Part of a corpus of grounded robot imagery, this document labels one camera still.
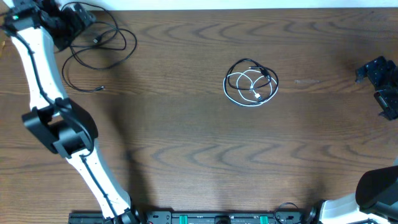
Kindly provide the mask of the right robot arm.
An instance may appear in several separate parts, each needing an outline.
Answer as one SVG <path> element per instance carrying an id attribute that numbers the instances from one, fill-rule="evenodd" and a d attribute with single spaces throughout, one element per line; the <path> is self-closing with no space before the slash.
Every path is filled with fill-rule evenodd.
<path id="1" fill-rule="evenodd" d="M 397 120 L 397 65 L 379 56 L 356 70 L 356 81 L 368 78 L 381 116 Z M 397 161 L 392 166 L 367 171 L 356 191 L 314 206 L 305 223 L 397 223 Z"/>

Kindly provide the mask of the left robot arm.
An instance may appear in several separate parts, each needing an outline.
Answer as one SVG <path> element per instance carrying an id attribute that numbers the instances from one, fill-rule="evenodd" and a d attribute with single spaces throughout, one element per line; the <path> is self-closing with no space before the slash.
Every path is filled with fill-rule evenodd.
<path id="1" fill-rule="evenodd" d="M 146 223 L 104 160 L 98 129 L 89 112 L 71 100 L 59 75 L 55 49 L 73 41 L 95 23 L 82 2 L 59 7 L 55 1 L 13 1 L 1 29 L 8 35 L 25 70 L 30 112 L 24 126 L 52 153 L 60 155 L 82 176 L 101 207 L 101 218 L 79 215 L 73 223 Z"/>

